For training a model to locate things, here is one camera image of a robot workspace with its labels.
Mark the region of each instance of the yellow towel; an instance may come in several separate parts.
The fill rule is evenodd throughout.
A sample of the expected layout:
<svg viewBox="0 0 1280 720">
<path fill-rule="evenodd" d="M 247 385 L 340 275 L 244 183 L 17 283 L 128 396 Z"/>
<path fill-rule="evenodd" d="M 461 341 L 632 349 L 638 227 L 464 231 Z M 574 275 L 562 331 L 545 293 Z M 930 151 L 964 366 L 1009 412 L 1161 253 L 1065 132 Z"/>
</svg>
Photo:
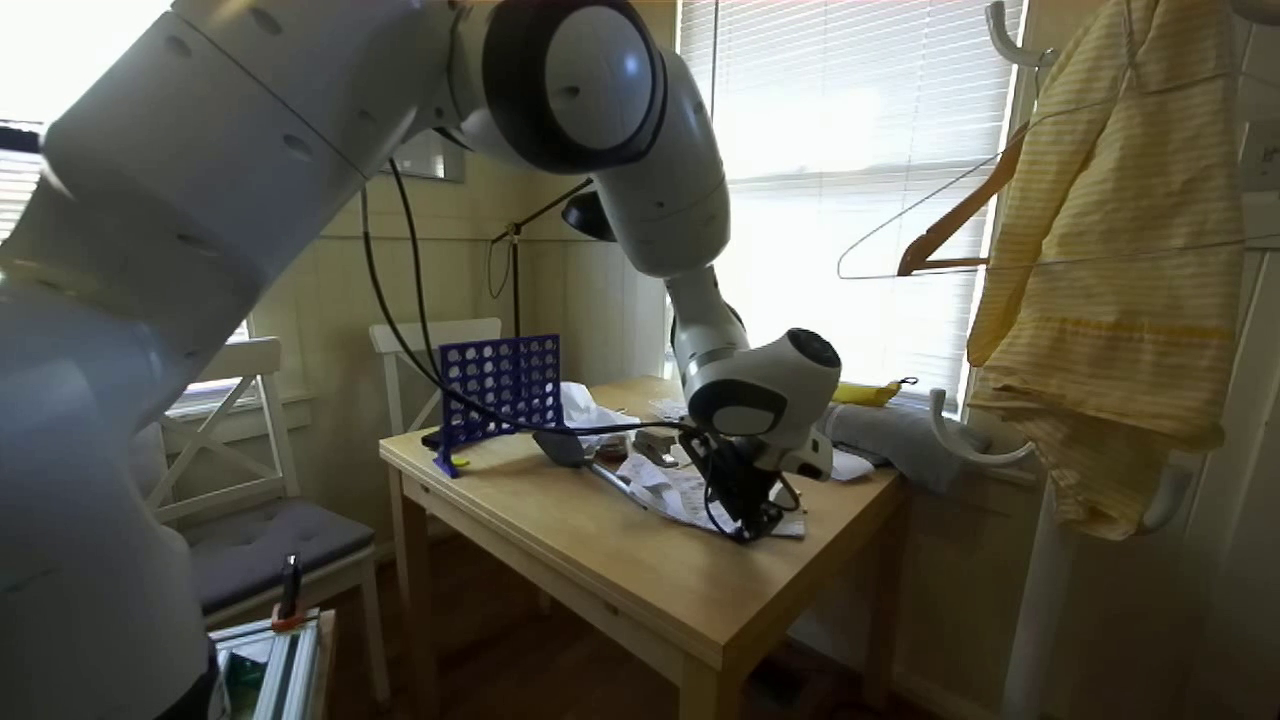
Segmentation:
<svg viewBox="0 0 1280 720">
<path fill-rule="evenodd" d="M 1036 99 L 968 359 L 1067 522 L 1141 526 L 1168 448 L 1203 448 L 1236 349 L 1232 50 L 1217 0 L 1111 0 Z"/>
</svg>

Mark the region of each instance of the wooden table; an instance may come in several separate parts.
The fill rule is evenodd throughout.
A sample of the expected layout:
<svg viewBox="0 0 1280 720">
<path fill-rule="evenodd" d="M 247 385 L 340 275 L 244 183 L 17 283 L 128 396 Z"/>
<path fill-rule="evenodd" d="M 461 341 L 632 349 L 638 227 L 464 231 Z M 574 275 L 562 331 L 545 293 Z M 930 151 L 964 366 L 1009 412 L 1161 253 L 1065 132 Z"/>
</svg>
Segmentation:
<svg viewBox="0 0 1280 720">
<path fill-rule="evenodd" d="M 610 409 L 643 417 L 660 379 L 594 387 Z M 444 481 L 420 436 L 382 441 L 391 472 L 396 569 L 415 648 L 420 713 L 438 706 L 438 652 L 425 510 L 569 604 L 679 689 L 679 720 L 738 720 L 743 675 L 785 641 L 823 581 L 865 549 L 882 549 L 871 599 L 868 698 L 890 698 L 904 486 L 794 481 L 806 541 L 734 544 L 640 510 L 604 481 L 555 469 L 528 436 L 468 448 L 464 481 Z"/>
</svg>

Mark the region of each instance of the tabletop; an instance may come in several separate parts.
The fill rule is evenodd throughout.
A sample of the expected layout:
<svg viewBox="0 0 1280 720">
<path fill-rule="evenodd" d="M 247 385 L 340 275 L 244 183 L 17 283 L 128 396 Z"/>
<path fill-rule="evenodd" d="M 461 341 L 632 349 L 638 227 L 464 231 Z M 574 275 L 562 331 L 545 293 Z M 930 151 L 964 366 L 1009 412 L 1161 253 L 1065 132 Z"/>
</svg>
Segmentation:
<svg viewBox="0 0 1280 720">
<path fill-rule="evenodd" d="M 604 409 L 648 417 L 674 393 L 643 379 L 594 387 L 594 396 Z M 777 641 L 812 589 L 865 549 L 901 503 L 890 472 L 858 483 L 794 475 L 808 510 L 806 541 L 734 544 L 643 510 L 594 472 L 555 469 L 528 431 L 468 448 L 461 481 L 438 469 L 420 431 L 386 441 L 382 455 L 704 664 L 725 664 L 739 642 Z"/>
</svg>

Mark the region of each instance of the window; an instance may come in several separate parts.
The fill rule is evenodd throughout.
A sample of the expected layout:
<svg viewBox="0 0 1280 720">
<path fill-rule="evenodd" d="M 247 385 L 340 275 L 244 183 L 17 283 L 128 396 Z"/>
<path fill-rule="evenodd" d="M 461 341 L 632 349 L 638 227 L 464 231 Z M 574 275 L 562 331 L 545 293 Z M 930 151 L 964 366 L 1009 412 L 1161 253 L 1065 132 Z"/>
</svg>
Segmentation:
<svg viewBox="0 0 1280 720">
<path fill-rule="evenodd" d="M 17 0 L 0 23 L 0 129 L 46 132 L 167 7 L 167 0 Z M 0 241 L 42 156 L 0 151 Z"/>
<path fill-rule="evenodd" d="M 1002 156 L 1012 68 L 990 42 L 985 7 L 685 0 L 679 56 L 715 121 L 734 183 L 715 266 L 752 345 L 818 327 L 850 379 L 920 377 L 959 393 L 982 275 L 893 271 Z M 941 254 L 976 254 L 985 234 L 982 214 Z"/>
</svg>

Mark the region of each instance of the white device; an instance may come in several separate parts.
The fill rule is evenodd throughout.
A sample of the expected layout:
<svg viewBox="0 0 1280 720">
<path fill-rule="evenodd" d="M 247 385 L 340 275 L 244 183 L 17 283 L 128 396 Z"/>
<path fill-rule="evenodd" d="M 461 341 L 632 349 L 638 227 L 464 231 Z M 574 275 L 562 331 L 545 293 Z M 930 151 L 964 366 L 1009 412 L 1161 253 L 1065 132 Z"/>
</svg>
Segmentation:
<svg viewBox="0 0 1280 720">
<path fill-rule="evenodd" d="M 719 497 L 752 514 L 808 448 L 841 354 L 812 331 L 750 349 L 712 271 L 712 122 L 632 4 L 176 0 L 47 129 L 0 242 L 0 716 L 161 716 L 209 673 L 128 441 L 425 129 L 597 179 L 622 253 L 670 283 Z"/>
</svg>

